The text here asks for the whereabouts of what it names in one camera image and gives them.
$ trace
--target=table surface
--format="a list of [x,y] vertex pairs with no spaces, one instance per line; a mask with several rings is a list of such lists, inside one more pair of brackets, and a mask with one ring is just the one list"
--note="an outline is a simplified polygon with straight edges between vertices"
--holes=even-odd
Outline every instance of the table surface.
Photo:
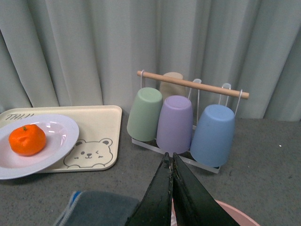
[[[0,181],[0,225],[52,225],[73,191],[141,200],[162,154],[134,145],[123,113],[119,153],[105,171],[41,173]],[[218,174],[188,165],[217,200],[262,226],[301,225],[301,122],[237,119],[229,161]]]

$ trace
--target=white plate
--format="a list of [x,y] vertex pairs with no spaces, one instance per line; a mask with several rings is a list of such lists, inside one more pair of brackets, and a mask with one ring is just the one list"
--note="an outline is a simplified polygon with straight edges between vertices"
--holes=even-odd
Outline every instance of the white plate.
[[[26,124],[36,124],[46,134],[46,146],[32,156],[13,152],[8,142],[9,134]],[[77,123],[64,115],[43,114],[20,119],[0,129],[0,179],[20,178],[54,164],[63,158],[79,137]]]

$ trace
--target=green cup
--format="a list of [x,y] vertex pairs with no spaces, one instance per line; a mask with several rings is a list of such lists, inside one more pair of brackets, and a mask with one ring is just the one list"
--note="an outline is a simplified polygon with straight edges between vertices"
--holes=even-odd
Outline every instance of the green cup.
[[127,132],[139,141],[151,141],[157,136],[163,104],[160,91],[145,87],[138,91],[127,121]]

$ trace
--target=pink bowl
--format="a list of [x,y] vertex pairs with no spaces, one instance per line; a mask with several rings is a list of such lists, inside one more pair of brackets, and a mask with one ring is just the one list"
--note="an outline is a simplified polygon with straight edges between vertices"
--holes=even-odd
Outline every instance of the pink bowl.
[[[252,218],[238,209],[225,204],[224,202],[215,200],[239,225],[241,226],[260,226]],[[172,205],[171,226],[177,226],[174,205]]]

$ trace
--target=wooden rod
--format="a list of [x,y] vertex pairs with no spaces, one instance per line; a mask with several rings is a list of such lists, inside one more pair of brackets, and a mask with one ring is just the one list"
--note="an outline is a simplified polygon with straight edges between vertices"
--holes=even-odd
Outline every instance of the wooden rod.
[[[172,83],[172,84],[176,84],[176,85],[180,85],[180,86],[186,86],[186,87],[190,87],[193,89],[200,89],[200,90],[204,90],[204,91],[208,91],[208,92],[227,95],[227,96],[231,96],[231,97],[239,97],[239,95],[240,95],[240,91],[237,91],[237,90],[224,89],[222,87],[200,84],[200,83],[196,83],[196,82],[192,82],[192,81],[176,79],[176,78],[163,76],[163,75],[159,75],[159,74],[153,74],[153,73],[149,73],[149,72],[144,72],[143,77],[148,78],[148,79],[158,80],[158,81],[164,81],[164,82],[168,82],[168,83]],[[248,99],[249,93],[242,92],[241,98]]]

